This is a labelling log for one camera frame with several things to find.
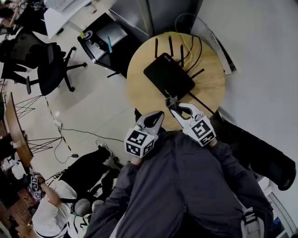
jacket sleeve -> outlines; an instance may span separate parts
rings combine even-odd
[[[95,207],[84,238],[110,237],[128,207],[137,172],[129,162],[121,169],[111,195],[104,204]]]
[[[233,157],[229,145],[225,143],[218,141],[210,148],[210,152],[220,162],[224,178],[231,190],[246,208],[252,207],[255,214],[264,221],[265,234],[268,234],[273,224],[272,207],[253,173],[240,165]]]

table leg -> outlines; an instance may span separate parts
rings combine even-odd
[[[77,31],[78,33],[81,33],[81,32],[84,31],[84,30],[81,29],[79,26],[77,26],[75,23],[73,23],[72,21],[68,21],[67,25],[68,25],[70,28],[72,28],[72,29],[74,29],[75,31]]]

gray jacket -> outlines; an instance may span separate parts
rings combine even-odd
[[[264,221],[266,237],[272,208],[229,146],[218,142],[202,148],[182,132],[166,132],[139,170],[130,163],[122,168],[116,188],[96,207],[85,238],[109,238],[125,212],[117,238],[173,237],[186,213],[212,234],[240,238],[243,212],[233,193]],[[185,235],[200,237],[195,230],[190,234]]]

white desk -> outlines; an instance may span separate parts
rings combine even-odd
[[[69,19],[91,1],[92,0],[75,0],[67,8],[65,8],[62,13],[49,8],[44,14],[48,38],[51,39],[55,36],[57,32],[67,23],[74,30],[82,32],[83,29],[80,29],[76,24],[69,21]]]

wooden desk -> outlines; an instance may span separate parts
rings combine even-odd
[[[158,38],[158,56],[163,52],[170,54],[169,35],[171,35],[173,42],[173,58],[176,61],[180,60],[180,45],[183,44],[183,40],[179,34],[164,33],[149,39],[140,46],[130,61],[127,73],[127,93],[131,102],[141,114],[146,114],[152,111],[163,111],[165,113],[163,127],[169,130],[180,130],[180,124],[173,118],[165,105],[166,98],[143,73],[144,69],[155,60],[155,38]],[[191,48],[192,36],[187,34],[182,35],[186,44]],[[204,68],[205,71],[193,79],[196,86],[191,92],[215,112],[224,98],[224,70],[216,53],[204,42],[202,42],[202,46],[201,58],[188,74],[190,76],[194,75],[202,68]],[[185,56],[187,52],[188,50],[184,46]],[[186,66],[186,70],[195,63],[199,56],[200,41],[197,37],[194,37],[192,53],[193,58]],[[207,109],[188,94],[180,101],[183,103],[192,103],[206,115],[211,115]]]
[[[14,107],[14,98],[12,93],[10,93],[10,97],[7,102],[5,117],[13,142],[17,143],[18,141],[20,141],[21,147],[17,148],[17,152],[23,166],[27,167],[33,158],[33,154],[22,133],[22,128],[20,126],[20,122]]]

